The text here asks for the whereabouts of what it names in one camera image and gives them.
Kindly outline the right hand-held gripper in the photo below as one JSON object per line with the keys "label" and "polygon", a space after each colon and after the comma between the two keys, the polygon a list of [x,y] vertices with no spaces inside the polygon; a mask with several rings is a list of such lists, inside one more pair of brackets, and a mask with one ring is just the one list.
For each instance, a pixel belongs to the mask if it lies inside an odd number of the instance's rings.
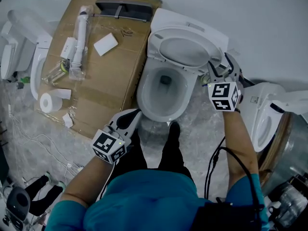
{"label": "right hand-held gripper", "polygon": [[219,75],[214,65],[208,62],[208,72],[211,79],[207,84],[208,95],[216,111],[234,112],[243,99],[243,79],[239,79],[241,69],[235,58],[229,53],[224,53],[224,55],[231,67],[228,70],[228,77],[237,81],[224,81],[223,75]]}

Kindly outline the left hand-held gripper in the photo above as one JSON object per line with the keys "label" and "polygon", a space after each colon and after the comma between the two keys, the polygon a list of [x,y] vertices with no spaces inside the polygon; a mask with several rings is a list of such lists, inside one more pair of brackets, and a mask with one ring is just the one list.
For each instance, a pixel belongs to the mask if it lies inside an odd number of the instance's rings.
{"label": "left hand-held gripper", "polygon": [[97,130],[91,147],[97,157],[109,164],[114,164],[128,152],[130,137],[139,125],[141,109],[127,109],[113,116],[110,124]]}

